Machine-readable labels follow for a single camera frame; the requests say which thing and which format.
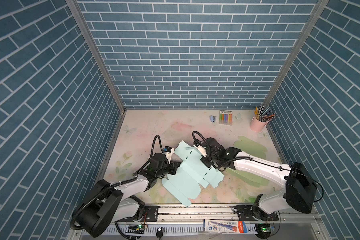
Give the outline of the light blue paper box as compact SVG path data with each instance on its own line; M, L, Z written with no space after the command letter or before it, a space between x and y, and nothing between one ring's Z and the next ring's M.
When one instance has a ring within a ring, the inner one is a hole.
M195 147L182 141L174 153L182 162L174 175L168 174L162 179L162 185L182 205L190 206L202 187L216 188L223 181L224 174L213 167L206 167L201 161L203 155Z

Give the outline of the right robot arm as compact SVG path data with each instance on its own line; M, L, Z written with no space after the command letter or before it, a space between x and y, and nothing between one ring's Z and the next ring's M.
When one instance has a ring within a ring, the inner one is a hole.
M264 178L280 187L272 194L259 194L251 206L251 214L258 221L265 221L273 213L293 209L302 214L312 211L319 182L313 179L303 164L279 164L254 157L238 148L224 148L214 138L195 140L194 145L202 154L207 167L219 171L232 169Z

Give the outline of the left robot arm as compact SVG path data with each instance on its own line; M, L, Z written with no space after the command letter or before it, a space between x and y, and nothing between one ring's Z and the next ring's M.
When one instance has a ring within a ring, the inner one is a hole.
M134 218L139 221L145 203L136 194L150 190L166 175L175 175L181 165L179 161L171 161L170 155L153 154L131 179L113 184L106 180L98 181L72 213L70 228L85 230L96 238L119 220Z

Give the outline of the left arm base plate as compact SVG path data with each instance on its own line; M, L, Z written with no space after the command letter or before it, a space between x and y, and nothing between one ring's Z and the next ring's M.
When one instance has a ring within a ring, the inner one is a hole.
M129 222L142 222L150 223L157 222L159 215L159 206L145 206L143 209L139 209L138 212L131 218Z

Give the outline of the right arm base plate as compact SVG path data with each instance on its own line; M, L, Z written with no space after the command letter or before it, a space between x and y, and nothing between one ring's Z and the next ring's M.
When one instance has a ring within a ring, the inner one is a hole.
M277 212L272 214L267 214L262 211L260 208L255 208L253 210L253 205L244 204L244 205L236 205L233 207L233 212L238 215L240 221L278 221L279 215Z

